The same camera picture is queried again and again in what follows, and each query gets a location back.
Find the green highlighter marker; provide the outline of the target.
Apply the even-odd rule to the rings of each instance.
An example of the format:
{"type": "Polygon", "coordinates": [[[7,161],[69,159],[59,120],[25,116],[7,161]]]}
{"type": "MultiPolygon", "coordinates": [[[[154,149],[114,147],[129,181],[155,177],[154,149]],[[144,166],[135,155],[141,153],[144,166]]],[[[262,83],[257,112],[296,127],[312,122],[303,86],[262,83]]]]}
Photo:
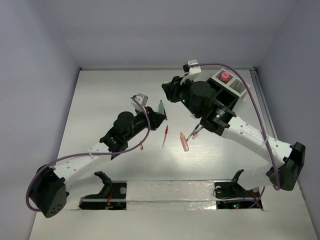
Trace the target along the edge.
{"type": "Polygon", "coordinates": [[[163,104],[163,101],[160,100],[159,104],[158,104],[158,113],[164,115],[165,114],[165,107],[163,104]]]}

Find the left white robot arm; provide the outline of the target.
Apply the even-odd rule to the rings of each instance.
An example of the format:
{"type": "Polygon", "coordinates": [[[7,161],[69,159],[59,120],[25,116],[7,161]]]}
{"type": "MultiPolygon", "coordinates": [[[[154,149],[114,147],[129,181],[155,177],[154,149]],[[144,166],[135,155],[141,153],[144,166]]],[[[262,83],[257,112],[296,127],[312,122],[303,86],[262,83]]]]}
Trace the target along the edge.
{"type": "Polygon", "coordinates": [[[114,159],[132,151],[128,147],[131,139],[143,130],[155,131],[166,118],[164,110],[154,111],[149,106],[137,106],[135,113],[121,112],[111,129],[90,150],[61,157],[40,167],[27,188],[26,205],[46,218],[57,215],[74,196],[73,184],[86,174],[101,179],[93,186],[97,196],[113,195],[112,180],[104,172],[94,171],[101,165],[101,157],[114,159]]]}

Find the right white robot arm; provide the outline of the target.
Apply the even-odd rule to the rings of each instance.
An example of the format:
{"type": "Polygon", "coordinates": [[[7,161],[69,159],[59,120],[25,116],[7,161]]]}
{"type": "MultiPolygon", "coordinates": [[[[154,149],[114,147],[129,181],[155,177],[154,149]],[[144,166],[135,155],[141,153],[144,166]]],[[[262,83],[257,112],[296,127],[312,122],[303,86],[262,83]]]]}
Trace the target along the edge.
{"type": "Polygon", "coordinates": [[[284,191],[292,191],[304,166],[306,147],[296,142],[289,144],[250,126],[224,103],[231,100],[221,93],[212,79],[207,81],[182,81],[175,76],[171,82],[162,84],[168,101],[181,102],[200,124],[211,133],[232,140],[268,163],[251,170],[241,169],[230,183],[235,196],[242,196],[255,187],[274,185],[284,191]]]}

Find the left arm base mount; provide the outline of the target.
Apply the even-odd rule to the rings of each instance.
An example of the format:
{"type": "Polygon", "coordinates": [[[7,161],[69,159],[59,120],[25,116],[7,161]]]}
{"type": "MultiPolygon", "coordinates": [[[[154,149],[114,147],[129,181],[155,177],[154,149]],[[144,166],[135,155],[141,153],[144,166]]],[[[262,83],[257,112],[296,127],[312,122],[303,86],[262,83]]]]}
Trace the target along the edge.
{"type": "Polygon", "coordinates": [[[112,181],[104,172],[94,173],[103,183],[97,194],[83,196],[79,202],[81,210],[126,210],[127,182],[112,181]]]}

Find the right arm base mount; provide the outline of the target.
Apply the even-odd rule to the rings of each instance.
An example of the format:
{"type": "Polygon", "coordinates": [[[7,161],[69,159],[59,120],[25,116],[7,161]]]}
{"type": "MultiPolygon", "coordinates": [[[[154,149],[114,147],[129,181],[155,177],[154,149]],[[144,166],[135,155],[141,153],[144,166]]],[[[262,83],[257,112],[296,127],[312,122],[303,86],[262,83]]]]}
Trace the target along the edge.
{"type": "Polygon", "coordinates": [[[218,210],[263,209],[260,190],[245,190],[238,184],[244,170],[238,170],[230,181],[214,183],[212,195],[216,198],[218,210]]]}

